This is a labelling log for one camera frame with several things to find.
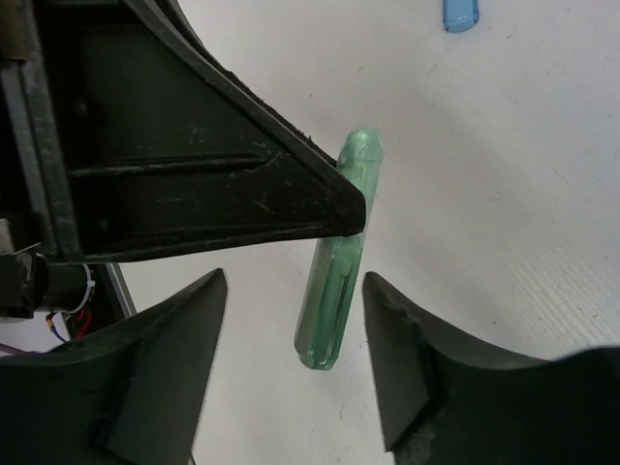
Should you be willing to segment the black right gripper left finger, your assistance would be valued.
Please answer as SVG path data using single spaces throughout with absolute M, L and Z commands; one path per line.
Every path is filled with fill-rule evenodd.
M 227 304 L 214 269 L 46 353 L 1 360 L 5 464 L 186 464 Z

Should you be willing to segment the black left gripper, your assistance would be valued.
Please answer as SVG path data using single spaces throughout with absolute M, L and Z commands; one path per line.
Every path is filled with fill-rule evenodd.
M 84 255 L 33 1 L 1 4 L 1 316 L 71 339 L 131 315 L 116 263 Z

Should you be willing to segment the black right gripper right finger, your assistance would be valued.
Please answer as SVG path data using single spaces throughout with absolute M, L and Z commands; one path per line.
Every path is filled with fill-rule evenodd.
M 553 360 L 485 342 L 366 274 L 383 441 L 398 464 L 615 464 L 619 351 Z

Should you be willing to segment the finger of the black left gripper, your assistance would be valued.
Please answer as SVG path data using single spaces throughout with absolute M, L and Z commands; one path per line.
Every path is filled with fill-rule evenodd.
M 176 1 L 32 1 L 39 166 L 64 262 L 358 233 L 361 193 Z

